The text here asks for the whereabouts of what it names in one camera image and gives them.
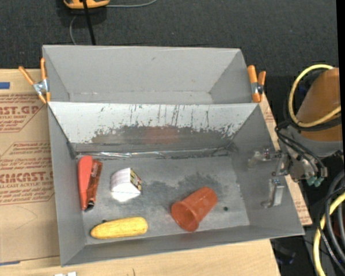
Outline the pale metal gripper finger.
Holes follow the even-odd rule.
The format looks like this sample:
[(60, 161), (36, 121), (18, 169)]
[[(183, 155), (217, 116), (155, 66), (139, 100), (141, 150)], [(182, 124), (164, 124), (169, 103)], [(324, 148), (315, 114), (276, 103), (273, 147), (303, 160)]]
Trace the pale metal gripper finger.
[(258, 148), (252, 153), (252, 157), (248, 159), (247, 167), (254, 168), (258, 163), (269, 162), (280, 157), (280, 151), (271, 148)]
[(282, 204), (283, 193), (285, 191), (285, 185), (280, 179), (274, 178), (269, 183), (269, 195), (268, 198), (261, 202), (261, 206), (264, 208), (272, 208), (274, 206), (280, 206)]

